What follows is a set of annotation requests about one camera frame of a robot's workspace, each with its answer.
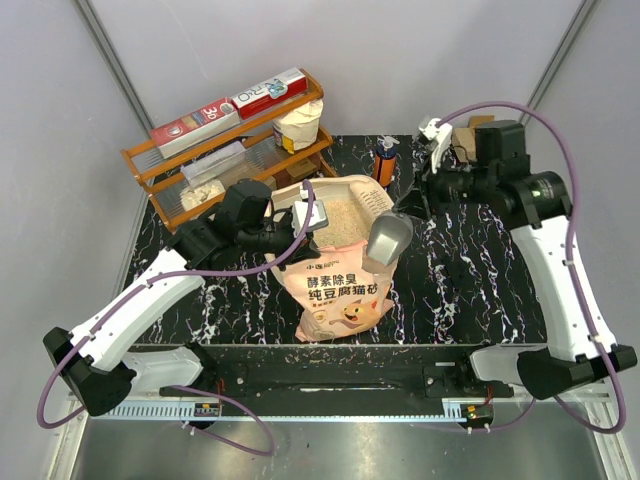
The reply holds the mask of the metal litter scoop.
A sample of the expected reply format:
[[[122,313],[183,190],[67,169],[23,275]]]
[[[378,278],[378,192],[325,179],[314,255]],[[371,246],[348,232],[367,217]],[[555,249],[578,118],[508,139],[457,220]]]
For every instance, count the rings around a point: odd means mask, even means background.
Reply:
[[[370,230],[366,255],[382,265],[394,263],[413,238],[413,224],[403,213],[388,210],[379,215]]]

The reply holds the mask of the pink cat litter bag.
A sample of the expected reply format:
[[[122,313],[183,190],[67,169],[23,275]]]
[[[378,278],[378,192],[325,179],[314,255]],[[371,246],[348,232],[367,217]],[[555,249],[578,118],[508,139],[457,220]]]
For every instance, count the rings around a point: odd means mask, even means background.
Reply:
[[[280,283],[302,307],[295,336],[301,342],[348,337],[374,328],[393,307],[387,295],[396,263],[375,263],[364,256],[361,241],[320,250],[317,259],[303,260],[280,273]]]

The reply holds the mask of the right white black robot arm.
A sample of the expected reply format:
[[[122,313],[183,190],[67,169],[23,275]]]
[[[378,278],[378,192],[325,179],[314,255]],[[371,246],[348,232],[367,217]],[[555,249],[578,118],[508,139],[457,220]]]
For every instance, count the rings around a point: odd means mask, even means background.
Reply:
[[[514,120],[475,129],[476,161],[468,171],[445,168],[453,128],[437,118],[419,126],[428,160],[397,201],[398,212],[428,220],[453,204],[485,204],[519,249],[545,321],[543,346],[491,346],[474,351],[454,375],[456,387],[476,396],[490,381],[523,386],[537,400],[636,366],[633,347],[617,342],[602,318],[575,240],[566,238],[572,204],[562,178],[534,174],[525,131]]]

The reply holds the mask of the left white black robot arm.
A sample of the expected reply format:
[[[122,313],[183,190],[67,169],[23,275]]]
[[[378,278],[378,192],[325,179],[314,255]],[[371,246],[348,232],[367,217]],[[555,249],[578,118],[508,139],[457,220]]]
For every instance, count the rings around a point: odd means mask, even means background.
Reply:
[[[129,396],[164,388],[212,395],[217,363],[192,343],[173,350],[135,354],[130,348],[174,304],[201,288],[208,278],[259,274],[286,266],[309,252],[317,197],[308,180],[299,187],[301,206],[280,213],[272,223],[265,211],[269,188],[244,179],[224,200],[182,225],[151,265],[104,309],[70,331],[55,327],[43,338],[55,366],[37,407],[44,418],[48,395],[57,379],[81,403],[83,411],[102,416]]]

